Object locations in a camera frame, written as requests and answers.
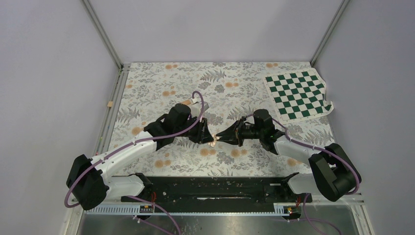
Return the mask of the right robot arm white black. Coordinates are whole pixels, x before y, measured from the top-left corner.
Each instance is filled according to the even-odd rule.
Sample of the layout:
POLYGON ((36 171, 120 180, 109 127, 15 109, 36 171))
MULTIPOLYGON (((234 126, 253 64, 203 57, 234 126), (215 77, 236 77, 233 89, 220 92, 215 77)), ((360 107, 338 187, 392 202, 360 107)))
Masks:
POLYGON ((251 116, 252 123, 244 116, 214 135, 214 140, 237 146, 245 140, 259 140, 266 151, 309 166, 311 173, 294 173, 284 178, 280 194, 285 201, 292 202, 300 194, 319 194, 336 202, 359 190, 361 176, 339 144, 322 147, 296 140, 288 135, 286 127, 277 129, 278 121, 265 109, 254 111, 251 116))

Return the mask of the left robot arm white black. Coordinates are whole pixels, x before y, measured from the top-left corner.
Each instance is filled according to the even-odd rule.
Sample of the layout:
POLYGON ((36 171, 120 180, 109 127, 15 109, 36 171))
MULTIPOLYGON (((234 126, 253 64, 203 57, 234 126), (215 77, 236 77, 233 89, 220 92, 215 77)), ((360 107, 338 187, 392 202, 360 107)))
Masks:
POLYGON ((140 201, 148 200, 152 189, 138 174, 115 174, 135 159, 172 144, 176 137, 188 138, 196 144, 213 142, 207 119, 203 117, 208 108, 204 101, 178 103, 120 147, 91 158, 84 154, 76 157, 66 181, 69 192, 65 206, 80 206, 87 211, 110 198, 135 196, 140 201))

